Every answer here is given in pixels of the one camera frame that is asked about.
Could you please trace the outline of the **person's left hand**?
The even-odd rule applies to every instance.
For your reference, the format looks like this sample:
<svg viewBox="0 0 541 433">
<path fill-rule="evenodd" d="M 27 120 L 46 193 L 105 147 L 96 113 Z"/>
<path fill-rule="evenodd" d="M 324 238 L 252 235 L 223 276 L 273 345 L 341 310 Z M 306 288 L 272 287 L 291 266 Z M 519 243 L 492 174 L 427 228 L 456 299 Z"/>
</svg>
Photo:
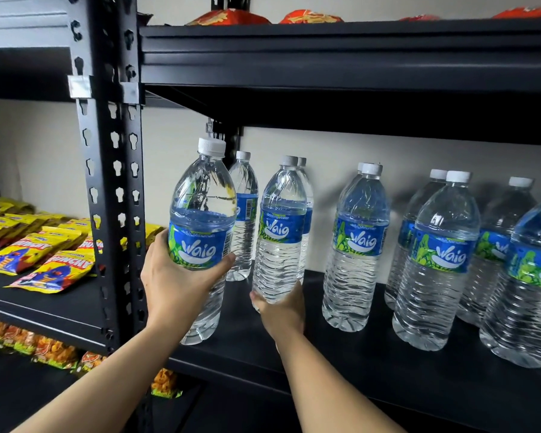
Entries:
<svg viewBox="0 0 541 433">
<path fill-rule="evenodd" d="M 175 343 L 190 331 L 216 286 L 189 285 L 190 271 L 171 260 L 168 231 L 158 233 L 141 272 L 148 309 L 146 325 L 171 334 Z"/>
</svg>

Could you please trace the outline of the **person's right hand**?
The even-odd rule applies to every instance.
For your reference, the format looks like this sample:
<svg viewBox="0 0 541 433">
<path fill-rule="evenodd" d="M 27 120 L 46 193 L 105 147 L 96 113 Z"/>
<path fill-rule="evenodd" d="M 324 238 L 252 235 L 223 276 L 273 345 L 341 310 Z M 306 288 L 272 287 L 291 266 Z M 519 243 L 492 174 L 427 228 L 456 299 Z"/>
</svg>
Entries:
<svg viewBox="0 0 541 433">
<path fill-rule="evenodd" d="M 277 347 L 281 340 L 290 334 L 303 334 L 306 311 L 303 288 L 299 279 L 284 298 L 270 304 L 269 311 L 259 314 L 263 326 Z"/>
</svg>

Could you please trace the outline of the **blue-label clear water bottle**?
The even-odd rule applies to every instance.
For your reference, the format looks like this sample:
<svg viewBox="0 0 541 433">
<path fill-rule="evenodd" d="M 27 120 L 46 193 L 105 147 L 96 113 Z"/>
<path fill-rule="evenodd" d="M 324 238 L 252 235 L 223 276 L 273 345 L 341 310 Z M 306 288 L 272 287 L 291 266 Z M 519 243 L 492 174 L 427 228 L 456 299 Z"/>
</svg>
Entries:
<svg viewBox="0 0 541 433">
<path fill-rule="evenodd" d="M 168 226 L 171 259 L 202 271 L 221 262 L 230 249 L 237 217 L 237 193 L 223 164 L 226 143 L 200 138 L 198 158 L 173 191 Z"/>
<path fill-rule="evenodd" d="M 284 299 L 298 279 L 307 194 L 298 157 L 284 156 L 261 197 L 252 291 L 269 304 Z"/>
</svg>

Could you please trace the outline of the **person's right forearm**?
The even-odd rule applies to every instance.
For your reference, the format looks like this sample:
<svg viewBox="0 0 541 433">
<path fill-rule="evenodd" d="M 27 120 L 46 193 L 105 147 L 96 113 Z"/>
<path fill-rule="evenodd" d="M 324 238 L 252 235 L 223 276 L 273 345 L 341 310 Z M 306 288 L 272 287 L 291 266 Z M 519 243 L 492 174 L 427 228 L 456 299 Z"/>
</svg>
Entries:
<svg viewBox="0 0 541 433">
<path fill-rule="evenodd" d="M 329 363 L 299 331 L 273 335 L 302 433 L 406 433 Z"/>
</svg>

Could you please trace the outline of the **person's left forearm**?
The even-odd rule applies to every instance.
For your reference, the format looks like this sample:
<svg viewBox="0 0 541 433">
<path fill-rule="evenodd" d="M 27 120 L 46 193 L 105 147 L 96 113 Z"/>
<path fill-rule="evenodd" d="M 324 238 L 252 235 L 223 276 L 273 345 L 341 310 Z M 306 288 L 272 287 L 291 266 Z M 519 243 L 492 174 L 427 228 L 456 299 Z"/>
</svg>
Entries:
<svg viewBox="0 0 541 433">
<path fill-rule="evenodd" d="M 192 322 L 149 323 L 10 433 L 120 433 Z"/>
</svg>

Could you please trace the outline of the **row of water bottles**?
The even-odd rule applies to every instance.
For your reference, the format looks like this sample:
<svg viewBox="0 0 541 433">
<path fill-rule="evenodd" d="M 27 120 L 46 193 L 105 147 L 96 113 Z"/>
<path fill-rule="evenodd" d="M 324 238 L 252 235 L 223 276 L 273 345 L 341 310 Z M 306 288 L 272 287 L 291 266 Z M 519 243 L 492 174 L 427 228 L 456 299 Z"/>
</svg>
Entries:
<svg viewBox="0 0 541 433">
<path fill-rule="evenodd" d="M 304 188 L 305 158 L 298 158 Z M 437 351 L 448 340 L 478 239 L 479 212 L 469 193 L 471 172 L 435 171 L 437 190 L 417 212 L 397 291 L 393 328 L 417 349 Z M 322 313 L 334 328 L 353 333 L 365 328 L 387 228 L 390 205 L 380 182 L 382 165 L 361 163 L 361 172 L 343 192 L 336 211 L 333 240 L 324 277 Z M 307 194 L 307 209 L 312 209 Z M 298 279 L 302 282 L 310 215 L 303 230 Z"/>
</svg>

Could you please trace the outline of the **pile of yellow snack packets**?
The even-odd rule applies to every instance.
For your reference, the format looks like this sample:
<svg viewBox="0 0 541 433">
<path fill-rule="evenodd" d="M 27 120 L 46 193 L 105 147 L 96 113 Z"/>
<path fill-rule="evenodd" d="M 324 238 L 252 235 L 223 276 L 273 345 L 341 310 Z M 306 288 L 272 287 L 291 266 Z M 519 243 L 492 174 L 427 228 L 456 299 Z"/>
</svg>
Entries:
<svg viewBox="0 0 541 433">
<path fill-rule="evenodd" d="M 7 289 L 58 294 L 89 276 L 103 275 L 100 217 L 76 218 L 36 210 L 0 197 L 0 282 Z"/>
</svg>

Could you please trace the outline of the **row of orange snack packets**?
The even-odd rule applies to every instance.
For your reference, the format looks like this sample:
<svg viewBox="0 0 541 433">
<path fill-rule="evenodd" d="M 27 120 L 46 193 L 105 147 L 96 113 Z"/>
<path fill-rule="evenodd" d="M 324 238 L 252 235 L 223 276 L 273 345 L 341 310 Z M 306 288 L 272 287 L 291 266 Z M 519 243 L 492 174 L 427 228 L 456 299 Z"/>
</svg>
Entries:
<svg viewBox="0 0 541 433">
<path fill-rule="evenodd" d="M 108 356 L 81 351 L 75 346 L 0 321 L 0 352 L 27 356 L 31 362 L 67 370 L 82 377 L 99 366 Z M 151 394 L 166 399 L 179 398 L 190 382 L 174 371 L 162 368 L 151 384 Z"/>
</svg>

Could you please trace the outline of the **black metal shelf rack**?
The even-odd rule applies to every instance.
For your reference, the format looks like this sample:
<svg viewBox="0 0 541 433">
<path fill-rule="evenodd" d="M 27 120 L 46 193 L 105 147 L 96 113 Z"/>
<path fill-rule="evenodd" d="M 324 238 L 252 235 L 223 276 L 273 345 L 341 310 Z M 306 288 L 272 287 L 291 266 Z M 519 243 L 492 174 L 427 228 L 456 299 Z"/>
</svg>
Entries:
<svg viewBox="0 0 541 433">
<path fill-rule="evenodd" d="M 106 269 L 97 275 L 101 310 L 105 324 L 107 354 L 122 344 L 128 324 L 124 323 L 122 294 L 116 284 L 123 279 L 122 227 L 118 215 L 123 203 L 116 189 L 123 187 L 123 175 L 116 175 L 114 164 L 122 166 L 121 147 L 115 149 L 111 133 L 121 132 L 121 87 L 117 81 L 118 57 L 114 48 L 117 29 L 112 0 L 0 0 L 0 48 L 67 47 L 72 58 L 72 75 L 89 75 L 93 80 L 93 99 L 75 100 L 85 158 L 87 188 L 91 196 L 91 220 L 100 217 L 95 238 L 104 241 L 101 261 Z"/>
<path fill-rule="evenodd" d="M 385 166 L 400 200 L 436 166 L 474 172 L 473 191 L 507 175 L 541 197 L 541 18 L 150 26 L 138 29 L 144 89 L 231 127 L 326 132 L 304 150 L 317 178 L 345 180 L 359 161 Z M 361 391 L 493 433 L 541 433 L 541 369 L 497 358 L 456 321 L 447 346 L 399 340 L 377 286 L 365 330 L 343 333 L 320 310 L 321 272 L 305 279 L 307 334 Z"/>
</svg>

